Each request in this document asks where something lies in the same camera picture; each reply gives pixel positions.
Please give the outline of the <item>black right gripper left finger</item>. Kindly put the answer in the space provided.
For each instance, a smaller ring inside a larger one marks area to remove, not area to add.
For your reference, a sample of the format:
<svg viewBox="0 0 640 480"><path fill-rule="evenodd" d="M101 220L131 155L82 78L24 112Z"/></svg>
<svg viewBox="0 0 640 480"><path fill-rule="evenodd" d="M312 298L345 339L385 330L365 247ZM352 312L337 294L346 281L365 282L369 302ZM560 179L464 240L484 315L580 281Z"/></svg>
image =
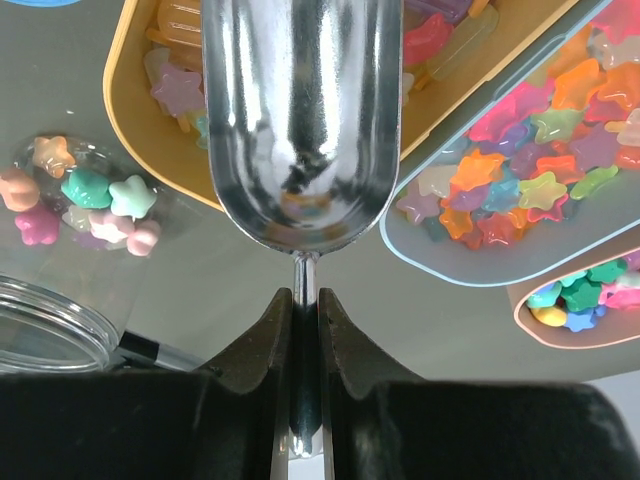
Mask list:
<svg viewBox="0 0 640 480"><path fill-rule="evenodd" d="M284 479L292 294L200 368L7 375L5 479Z"/></svg>

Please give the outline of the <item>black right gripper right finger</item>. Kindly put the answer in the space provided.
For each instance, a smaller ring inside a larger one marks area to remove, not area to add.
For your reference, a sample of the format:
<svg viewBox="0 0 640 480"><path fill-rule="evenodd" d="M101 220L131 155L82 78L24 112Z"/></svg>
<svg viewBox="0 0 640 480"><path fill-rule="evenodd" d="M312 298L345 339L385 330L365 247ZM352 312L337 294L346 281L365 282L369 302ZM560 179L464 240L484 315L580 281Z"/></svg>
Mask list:
<svg viewBox="0 0 640 480"><path fill-rule="evenodd" d="M639 456L596 388L427 380L319 293L329 479L635 479Z"/></svg>

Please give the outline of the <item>silver metal scoop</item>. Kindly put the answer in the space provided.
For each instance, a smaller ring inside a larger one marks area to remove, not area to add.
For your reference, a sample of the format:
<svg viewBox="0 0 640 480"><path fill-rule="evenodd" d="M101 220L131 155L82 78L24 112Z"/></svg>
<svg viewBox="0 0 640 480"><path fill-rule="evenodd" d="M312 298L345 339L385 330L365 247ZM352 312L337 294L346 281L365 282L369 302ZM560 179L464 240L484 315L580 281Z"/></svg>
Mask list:
<svg viewBox="0 0 640 480"><path fill-rule="evenodd" d="M205 1L209 164L234 224L294 260L290 449L321 449L319 259L368 232L399 170L398 1Z"/></svg>

